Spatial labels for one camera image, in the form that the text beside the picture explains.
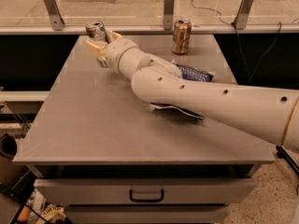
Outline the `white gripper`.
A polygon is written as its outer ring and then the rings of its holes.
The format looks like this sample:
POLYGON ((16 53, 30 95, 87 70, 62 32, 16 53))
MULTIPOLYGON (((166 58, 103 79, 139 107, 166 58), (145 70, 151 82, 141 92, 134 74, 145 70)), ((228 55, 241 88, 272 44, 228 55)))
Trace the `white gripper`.
POLYGON ((88 39, 86 41, 88 51, 100 62, 107 61, 107 66, 119 73, 119 63, 121 56, 129 49, 138 49, 138 45, 130 39, 122 38, 122 35, 110 31, 110 44, 104 41, 94 41, 88 39))

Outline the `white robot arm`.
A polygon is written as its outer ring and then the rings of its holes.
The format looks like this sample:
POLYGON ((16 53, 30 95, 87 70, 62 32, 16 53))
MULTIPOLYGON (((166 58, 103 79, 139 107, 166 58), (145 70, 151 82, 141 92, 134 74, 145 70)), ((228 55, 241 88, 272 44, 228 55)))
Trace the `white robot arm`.
POLYGON ((90 53, 129 79, 139 99, 156 107, 186 109, 299 150, 298 91, 197 81, 194 69, 146 53, 118 33, 89 32, 88 36, 90 53))

